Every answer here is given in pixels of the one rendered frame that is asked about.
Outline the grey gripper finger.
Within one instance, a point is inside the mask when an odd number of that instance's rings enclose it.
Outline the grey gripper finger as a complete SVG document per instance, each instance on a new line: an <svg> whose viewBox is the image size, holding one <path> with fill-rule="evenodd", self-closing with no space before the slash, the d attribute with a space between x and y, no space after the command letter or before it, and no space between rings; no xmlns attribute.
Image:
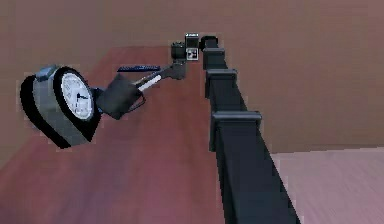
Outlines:
<svg viewBox="0 0 384 224"><path fill-rule="evenodd" d="M146 103L146 97L144 95L144 91L153 87L155 84L159 83L161 80L166 79L166 76L156 76L154 79L143 85L135 85L131 83L128 88L128 109L127 112L133 112L139 107L143 106Z"/></svg>
<svg viewBox="0 0 384 224"><path fill-rule="evenodd" d="M143 84L149 82L150 80L154 79L156 76L162 77L170 69L171 69L170 66L166 66L166 67L161 67L161 70L159 70L159 71L150 71L149 75L140 78L139 80L135 81L134 84L135 85L143 85Z"/></svg>

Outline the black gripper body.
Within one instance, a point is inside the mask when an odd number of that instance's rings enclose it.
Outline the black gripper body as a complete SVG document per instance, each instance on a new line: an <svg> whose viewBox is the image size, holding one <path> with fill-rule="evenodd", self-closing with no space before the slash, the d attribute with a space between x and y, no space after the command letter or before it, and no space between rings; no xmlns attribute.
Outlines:
<svg viewBox="0 0 384 224"><path fill-rule="evenodd" d="M186 52L184 42L173 42L171 44L171 58L172 58L172 78L184 79L186 73Z"/></svg>

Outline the dark grey blocky equipment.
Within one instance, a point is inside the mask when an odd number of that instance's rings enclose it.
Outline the dark grey blocky equipment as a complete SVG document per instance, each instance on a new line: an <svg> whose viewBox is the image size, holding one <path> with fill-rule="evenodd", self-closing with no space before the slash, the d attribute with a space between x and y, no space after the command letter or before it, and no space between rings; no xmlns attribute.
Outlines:
<svg viewBox="0 0 384 224"><path fill-rule="evenodd" d="M115 120L135 110L135 102L143 95L138 87L121 74L117 74L107 88L99 95L96 105L103 113Z"/></svg>

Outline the blue pen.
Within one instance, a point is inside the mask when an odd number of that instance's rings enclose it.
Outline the blue pen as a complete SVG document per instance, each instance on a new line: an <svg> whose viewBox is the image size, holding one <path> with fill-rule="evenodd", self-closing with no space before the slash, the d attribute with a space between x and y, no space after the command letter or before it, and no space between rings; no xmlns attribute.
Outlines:
<svg viewBox="0 0 384 224"><path fill-rule="evenodd" d="M135 66L121 66L118 68L117 72L150 72L150 71L159 71L161 66L154 65L135 65Z"/></svg>

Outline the grey and black alarm clock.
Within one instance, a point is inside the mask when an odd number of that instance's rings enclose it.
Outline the grey and black alarm clock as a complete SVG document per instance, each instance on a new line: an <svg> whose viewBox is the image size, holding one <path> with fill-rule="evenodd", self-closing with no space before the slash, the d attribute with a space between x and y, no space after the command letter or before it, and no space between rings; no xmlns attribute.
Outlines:
<svg viewBox="0 0 384 224"><path fill-rule="evenodd" d="M27 76L20 101L29 121L60 149L91 142L101 119L94 89L68 66L52 65Z"/></svg>

